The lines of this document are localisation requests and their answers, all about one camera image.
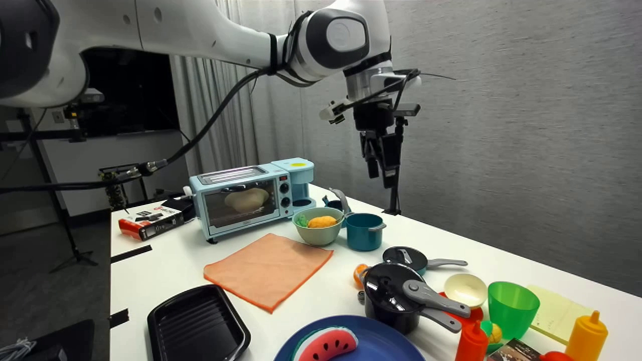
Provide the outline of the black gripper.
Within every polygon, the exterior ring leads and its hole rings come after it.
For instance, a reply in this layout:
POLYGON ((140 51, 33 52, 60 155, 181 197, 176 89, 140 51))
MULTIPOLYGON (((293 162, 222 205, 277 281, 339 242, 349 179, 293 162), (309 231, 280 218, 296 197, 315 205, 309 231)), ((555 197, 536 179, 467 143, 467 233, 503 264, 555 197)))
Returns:
POLYGON ((358 104, 354 110, 355 128, 361 138, 361 155, 370 179, 380 177, 378 157, 383 158, 383 186, 397 184, 402 144, 408 121, 397 113, 391 99, 358 104))

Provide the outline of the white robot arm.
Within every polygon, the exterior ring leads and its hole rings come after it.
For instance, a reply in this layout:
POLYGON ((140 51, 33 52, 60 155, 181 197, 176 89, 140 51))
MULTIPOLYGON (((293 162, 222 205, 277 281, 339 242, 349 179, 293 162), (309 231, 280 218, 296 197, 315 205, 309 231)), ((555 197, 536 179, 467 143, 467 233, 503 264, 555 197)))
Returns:
POLYGON ((296 86, 341 72, 347 101, 325 118, 351 113, 370 175, 388 186, 397 181, 402 141, 388 128, 408 77, 391 64, 383 0, 333 0, 285 34, 230 20, 216 0, 0 0, 0 36, 0 104, 16 109, 81 99, 90 49, 204 56, 296 86))

